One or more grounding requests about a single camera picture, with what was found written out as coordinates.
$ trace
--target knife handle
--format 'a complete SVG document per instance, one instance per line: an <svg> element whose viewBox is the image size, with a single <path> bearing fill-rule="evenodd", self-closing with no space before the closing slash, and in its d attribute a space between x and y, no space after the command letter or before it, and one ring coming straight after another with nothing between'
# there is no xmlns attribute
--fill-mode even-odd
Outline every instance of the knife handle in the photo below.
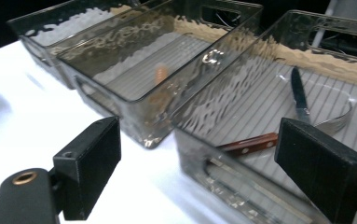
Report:
<svg viewBox="0 0 357 224"><path fill-rule="evenodd" d="M242 156L259 150L277 146L278 134L265 133L257 137L247 138L233 143L228 143L218 148L230 155Z"/></svg>

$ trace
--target fork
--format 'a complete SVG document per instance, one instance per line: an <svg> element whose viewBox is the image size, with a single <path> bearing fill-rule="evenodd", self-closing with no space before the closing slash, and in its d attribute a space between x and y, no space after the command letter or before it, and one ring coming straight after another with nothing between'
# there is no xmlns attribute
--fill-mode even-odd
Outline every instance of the fork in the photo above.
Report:
<svg viewBox="0 0 357 224"><path fill-rule="evenodd" d="M316 124L314 127L320 131L333 136L343 129L352 118L352 103L349 101L349 110L333 119L328 119L321 123ZM233 143L228 143L218 148L223 149L230 155L241 156L249 153L253 153L259 150L277 146L278 134L277 133L265 133L256 137L247 138Z"/></svg>

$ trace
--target white tabletop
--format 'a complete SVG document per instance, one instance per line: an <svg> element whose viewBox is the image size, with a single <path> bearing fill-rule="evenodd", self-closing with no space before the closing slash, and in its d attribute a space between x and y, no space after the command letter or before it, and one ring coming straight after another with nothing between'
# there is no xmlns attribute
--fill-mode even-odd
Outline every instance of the white tabletop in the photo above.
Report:
<svg viewBox="0 0 357 224"><path fill-rule="evenodd" d="M0 49L0 184L24 169L50 170L52 157L101 118L37 66L20 42ZM173 134L154 150L124 133L121 142L121 162L80 223L247 222L180 170Z"/></svg>

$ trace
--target storage container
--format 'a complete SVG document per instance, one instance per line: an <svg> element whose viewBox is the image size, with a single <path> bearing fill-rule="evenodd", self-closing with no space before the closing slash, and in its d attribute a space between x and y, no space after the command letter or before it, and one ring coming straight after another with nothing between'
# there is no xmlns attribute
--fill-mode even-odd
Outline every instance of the storage container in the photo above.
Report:
<svg viewBox="0 0 357 224"><path fill-rule="evenodd" d="M215 67L223 67L213 64L221 50L229 51L219 46L235 42L244 48L254 41L261 9L234 1L167 1L59 59L87 104L105 116L120 116L128 136L154 148L171 132L174 108L207 83ZM208 65L197 69L208 70L206 77L186 72L188 63L202 60Z"/></svg>
<svg viewBox="0 0 357 224"><path fill-rule="evenodd" d="M37 64L72 89L56 55L164 2L72 0L8 22Z"/></svg>
<svg viewBox="0 0 357 224"><path fill-rule="evenodd" d="M333 137L357 151L357 21L286 13L173 114L182 170L254 223L328 223L274 161L274 147L238 154L220 147L296 119L294 66L313 125L352 110Z"/></svg>

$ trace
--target brown wooden handle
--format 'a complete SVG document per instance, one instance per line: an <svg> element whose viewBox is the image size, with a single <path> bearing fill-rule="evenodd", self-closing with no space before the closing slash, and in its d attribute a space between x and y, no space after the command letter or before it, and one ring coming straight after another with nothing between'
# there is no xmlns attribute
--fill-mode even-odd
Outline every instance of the brown wooden handle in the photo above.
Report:
<svg viewBox="0 0 357 224"><path fill-rule="evenodd" d="M245 140L228 143L219 146L218 148L223 149L230 155L241 156L266 148L275 147L277 146L277 140L277 133L265 133L257 137L247 138Z"/></svg>

